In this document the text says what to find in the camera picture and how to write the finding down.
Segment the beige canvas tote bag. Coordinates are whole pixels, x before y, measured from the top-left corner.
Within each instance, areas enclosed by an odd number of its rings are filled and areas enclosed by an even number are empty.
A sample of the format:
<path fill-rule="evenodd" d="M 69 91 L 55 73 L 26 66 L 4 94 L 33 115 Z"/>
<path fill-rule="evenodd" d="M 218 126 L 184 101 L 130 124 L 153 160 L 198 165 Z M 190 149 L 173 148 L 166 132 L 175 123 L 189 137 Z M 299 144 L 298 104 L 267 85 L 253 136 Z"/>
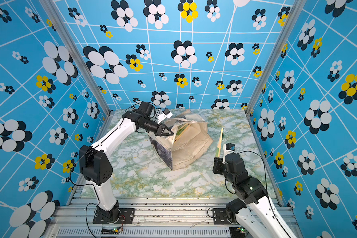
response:
<path fill-rule="evenodd" d="M 187 123 L 190 127 L 175 141 L 178 126 Z M 213 143 L 208 134 L 208 123 L 190 110 L 167 119 L 165 125 L 174 133 L 173 136 L 156 136 L 150 132 L 148 137 L 158 156 L 172 171 L 188 167 Z"/>

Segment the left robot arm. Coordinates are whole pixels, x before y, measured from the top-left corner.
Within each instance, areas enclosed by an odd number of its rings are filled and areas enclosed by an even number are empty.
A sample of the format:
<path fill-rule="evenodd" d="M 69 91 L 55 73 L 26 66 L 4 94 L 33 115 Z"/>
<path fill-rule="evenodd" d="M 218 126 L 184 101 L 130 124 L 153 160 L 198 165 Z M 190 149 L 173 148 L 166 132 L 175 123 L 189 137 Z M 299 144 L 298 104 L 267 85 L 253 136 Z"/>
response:
<path fill-rule="evenodd" d="M 117 147 L 138 129 L 144 129 L 155 136 L 172 136 L 174 133 L 163 124 L 163 120 L 172 116 L 169 109 L 159 109 L 148 102 L 140 102 L 139 107 L 126 111 L 119 122 L 107 134 L 90 146 L 79 150 L 79 171 L 86 180 L 86 185 L 93 186 L 97 198 L 93 223 L 115 224 L 125 219 L 119 208 L 119 201 L 114 196 L 110 178 L 113 166 L 109 158 Z"/>

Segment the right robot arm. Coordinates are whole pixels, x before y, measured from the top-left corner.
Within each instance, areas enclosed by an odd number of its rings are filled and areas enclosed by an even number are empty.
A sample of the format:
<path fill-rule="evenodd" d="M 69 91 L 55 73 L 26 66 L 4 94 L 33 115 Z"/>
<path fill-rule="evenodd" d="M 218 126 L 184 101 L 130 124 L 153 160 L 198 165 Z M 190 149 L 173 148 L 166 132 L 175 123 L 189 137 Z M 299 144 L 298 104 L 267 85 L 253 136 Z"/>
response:
<path fill-rule="evenodd" d="M 226 214 L 232 224 L 241 225 L 254 238 L 296 237 L 277 211 L 267 189 L 248 174 L 239 154 L 231 153 L 224 159 L 215 157 L 213 173 L 223 175 L 238 197 L 226 205 Z"/>

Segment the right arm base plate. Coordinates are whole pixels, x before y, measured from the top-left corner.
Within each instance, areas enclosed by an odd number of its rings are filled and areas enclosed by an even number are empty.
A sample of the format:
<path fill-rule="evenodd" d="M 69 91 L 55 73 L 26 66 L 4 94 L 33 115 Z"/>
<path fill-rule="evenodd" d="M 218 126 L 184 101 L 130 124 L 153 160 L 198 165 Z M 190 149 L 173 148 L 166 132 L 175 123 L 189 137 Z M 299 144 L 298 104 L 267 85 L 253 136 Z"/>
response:
<path fill-rule="evenodd" d="M 209 208 L 208 216 L 215 225 L 241 225 L 247 226 L 254 223 L 254 217 L 249 209 L 242 208 L 238 211 L 226 208 Z"/>

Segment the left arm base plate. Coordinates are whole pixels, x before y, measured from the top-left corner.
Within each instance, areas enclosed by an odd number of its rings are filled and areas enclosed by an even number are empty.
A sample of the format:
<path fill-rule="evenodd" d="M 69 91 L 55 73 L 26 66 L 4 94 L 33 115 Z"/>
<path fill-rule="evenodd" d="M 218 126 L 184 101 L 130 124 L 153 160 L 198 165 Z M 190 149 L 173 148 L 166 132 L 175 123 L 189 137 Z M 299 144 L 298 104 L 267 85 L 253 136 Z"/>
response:
<path fill-rule="evenodd" d="M 132 224 L 134 214 L 134 208 L 115 208 L 112 211 L 105 211 L 97 207 L 93 224 Z"/>

